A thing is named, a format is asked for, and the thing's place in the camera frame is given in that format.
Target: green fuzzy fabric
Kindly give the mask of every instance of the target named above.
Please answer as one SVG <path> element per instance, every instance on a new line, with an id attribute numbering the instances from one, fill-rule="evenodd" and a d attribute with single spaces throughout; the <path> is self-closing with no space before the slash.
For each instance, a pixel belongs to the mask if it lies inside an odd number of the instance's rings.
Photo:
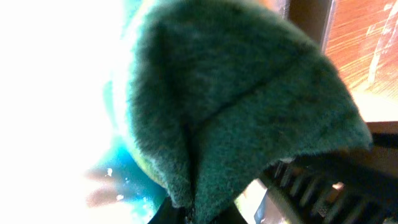
<path id="1" fill-rule="evenodd" d="M 175 207 L 209 223 L 278 159 L 372 142 L 331 62 L 249 1 L 145 1 L 114 74 L 118 123 Z"/>

